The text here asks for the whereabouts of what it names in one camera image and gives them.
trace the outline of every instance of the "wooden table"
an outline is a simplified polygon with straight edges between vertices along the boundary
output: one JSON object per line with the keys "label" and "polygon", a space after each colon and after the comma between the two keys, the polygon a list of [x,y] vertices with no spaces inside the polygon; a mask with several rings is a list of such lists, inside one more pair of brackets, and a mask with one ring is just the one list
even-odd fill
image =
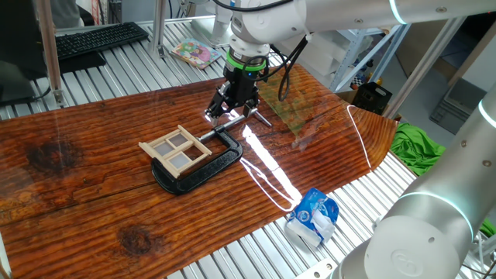
{"label": "wooden table", "polygon": [[[260,84],[259,111],[230,133],[240,162],[173,196],[138,142],[181,124],[200,136],[215,86],[204,81],[0,122],[0,232],[15,277],[164,277],[285,214],[288,197],[329,192],[370,171],[346,103],[302,67],[277,101],[281,76]],[[372,168],[396,122],[350,108]],[[207,147],[222,151],[220,142]]]}

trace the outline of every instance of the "book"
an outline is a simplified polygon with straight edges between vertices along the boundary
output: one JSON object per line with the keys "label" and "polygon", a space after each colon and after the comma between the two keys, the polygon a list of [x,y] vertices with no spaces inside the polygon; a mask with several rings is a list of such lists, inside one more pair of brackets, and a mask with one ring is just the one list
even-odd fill
{"label": "book", "polygon": [[218,51],[195,39],[186,39],[170,53],[200,69],[205,69],[221,56]]}

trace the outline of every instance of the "green cloth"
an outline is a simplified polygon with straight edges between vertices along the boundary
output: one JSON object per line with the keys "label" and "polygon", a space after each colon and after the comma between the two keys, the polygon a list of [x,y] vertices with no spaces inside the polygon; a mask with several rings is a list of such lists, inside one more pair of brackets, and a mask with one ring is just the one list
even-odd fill
{"label": "green cloth", "polygon": [[491,237],[496,233],[496,227],[489,222],[488,219],[485,219],[484,222],[482,223],[482,226],[480,228],[480,231],[485,234],[487,237]]}
{"label": "green cloth", "polygon": [[446,148],[435,143],[419,127],[408,123],[398,126],[391,151],[418,176],[428,171]]}

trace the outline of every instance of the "blue and white package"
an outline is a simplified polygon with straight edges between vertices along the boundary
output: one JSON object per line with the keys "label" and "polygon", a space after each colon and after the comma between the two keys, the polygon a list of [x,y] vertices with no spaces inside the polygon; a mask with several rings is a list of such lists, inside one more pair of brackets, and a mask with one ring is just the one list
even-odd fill
{"label": "blue and white package", "polygon": [[312,188],[293,210],[286,226],[317,247],[331,238],[338,214],[336,202]]}

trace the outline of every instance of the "small wooden window frame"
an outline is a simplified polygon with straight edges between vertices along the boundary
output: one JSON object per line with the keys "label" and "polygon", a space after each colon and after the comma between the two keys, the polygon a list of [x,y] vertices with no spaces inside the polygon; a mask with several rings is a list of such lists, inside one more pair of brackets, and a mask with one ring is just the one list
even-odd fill
{"label": "small wooden window frame", "polygon": [[[180,146],[175,146],[172,142],[171,139],[177,135],[181,134],[187,141],[182,143]],[[170,147],[172,147],[172,151],[165,155],[161,155],[158,153],[158,151],[155,150],[155,147],[168,143]],[[188,155],[184,153],[185,150],[191,148],[192,146],[195,146],[200,150],[203,154],[194,159],[191,160]],[[200,143],[199,140],[197,140],[193,135],[191,135],[185,128],[183,128],[181,125],[177,125],[177,130],[168,133],[165,136],[161,136],[158,139],[155,139],[149,143],[139,143],[139,147],[143,149],[150,157],[152,158],[157,158],[162,165],[169,171],[172,176],[175,178],[179,177],[179,174],[182,172],[186,171],[188,168],[193,167],[195,164],[197,164],[199,161],[205,159],[207,156],[212,155],[212,151],[210,151],[206,146],[204,146],[202,143]],[[182,167],[176,168],[171,162],[170,159],[173,159],[179,154],[183,154],[184,157],[186,157],[189,161]]]}

